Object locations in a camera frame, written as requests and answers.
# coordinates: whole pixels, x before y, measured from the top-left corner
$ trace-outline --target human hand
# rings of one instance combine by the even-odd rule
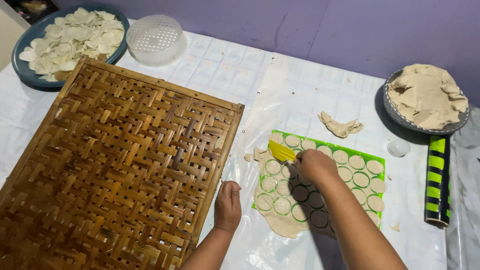
[[[315,185],[330,179],[340,179],[335,161],[322,151],[307,149],[298,152],[293,163],[300,176]]]
[[[234,233],[241,219],[241,187],[235,181],[225,181],[215,200],[214,228]]]

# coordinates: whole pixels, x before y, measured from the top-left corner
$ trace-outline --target forearm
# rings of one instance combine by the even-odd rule
[[[318,181],[316,185],[322,190],[348,269],[406,269],[388,240],[339,177]]]
[[[233,233],[213,228],[180,266],[180,270],[218,270],[222,266]]]

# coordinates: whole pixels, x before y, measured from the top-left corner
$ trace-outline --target person's left hand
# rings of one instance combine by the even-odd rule
[[[237,182],[225,181],[215,200],[214,228],[234,233],[241,219],[241,187]]]

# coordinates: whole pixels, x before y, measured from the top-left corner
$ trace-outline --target yellow spatula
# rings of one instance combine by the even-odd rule
[[[269,146],[273,157],[279,161],[285,161],[286,159],[293,161],[295,159],[295,152],[293,152],[292,149],[278,144],[272,140],[269,141]]]

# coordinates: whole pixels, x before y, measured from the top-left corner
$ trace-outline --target bamboo drying rack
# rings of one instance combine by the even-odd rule
[[[83,55],[0,191],[2,269],[178,269],[244,107]]]

